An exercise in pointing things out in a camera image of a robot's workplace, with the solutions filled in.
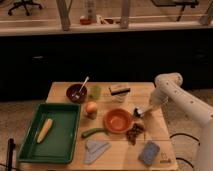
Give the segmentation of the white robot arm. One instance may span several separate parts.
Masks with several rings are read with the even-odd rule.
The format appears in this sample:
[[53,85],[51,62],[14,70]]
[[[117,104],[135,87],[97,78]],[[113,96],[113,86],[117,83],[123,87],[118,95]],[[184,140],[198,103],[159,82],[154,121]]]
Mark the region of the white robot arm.
[[181,88],[183,77],[179,73],[160,74],[155,77],[155,89],[150,96],[152,109],[172,99],[202,127],[194,171],[213,171],[213,106],[203,102]]

